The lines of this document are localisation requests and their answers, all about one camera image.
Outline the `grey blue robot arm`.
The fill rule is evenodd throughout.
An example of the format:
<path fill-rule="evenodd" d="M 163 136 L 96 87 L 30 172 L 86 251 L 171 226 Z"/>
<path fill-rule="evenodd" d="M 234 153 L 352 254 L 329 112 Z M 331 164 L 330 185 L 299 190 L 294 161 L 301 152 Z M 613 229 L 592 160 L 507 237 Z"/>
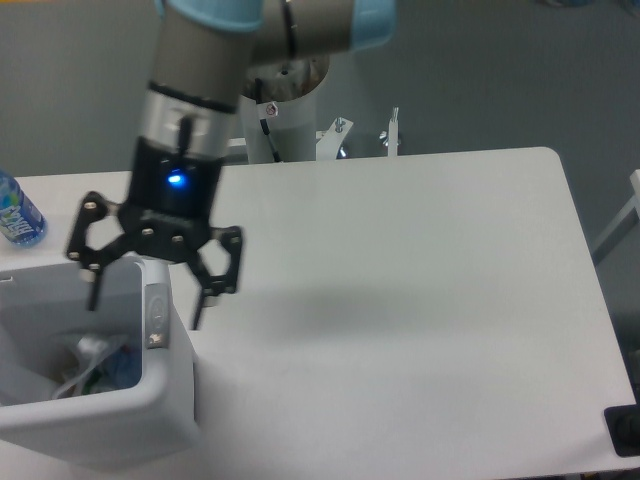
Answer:
<path fill-rule="evenodd" d="M 103 275 L 128 253 L 186 265 L 204 309 L 237 291 L 239 226 L 211 214 L 248 71 L 380 46 L 392 1 L 160 1 L 162 21 L 125 199 L 81 200 L 66 247 L 99 304 Z"/>

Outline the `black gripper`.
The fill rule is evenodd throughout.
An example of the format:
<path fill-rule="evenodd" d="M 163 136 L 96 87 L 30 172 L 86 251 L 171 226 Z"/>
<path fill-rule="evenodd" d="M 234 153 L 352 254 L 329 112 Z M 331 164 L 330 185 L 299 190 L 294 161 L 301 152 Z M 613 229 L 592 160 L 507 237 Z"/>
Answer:
<path fill-rule="evenodd" d="M 235 294 L 243 254 L 240 226 L 209 224 L 221 158 L 201 158 L 170 150 L 150 140 L 137 140 L 126 199 L 121 205 L 96 191 L 81 200 L 70 230 L 66 257 L 79 267 L 89 285 L 87 310 L 96 311 L 106 268 L 132 251 L 173 263 L 185 263 L 200 286 L 191 329 L 200 328 L 202 312 L 222 294 Z M 101 248 L 89 245 L 93 224 L 118 218 L 123 230 Z M 211 275 L 198 250 L 217 241 L 229 256 L 227 270 Z"/>

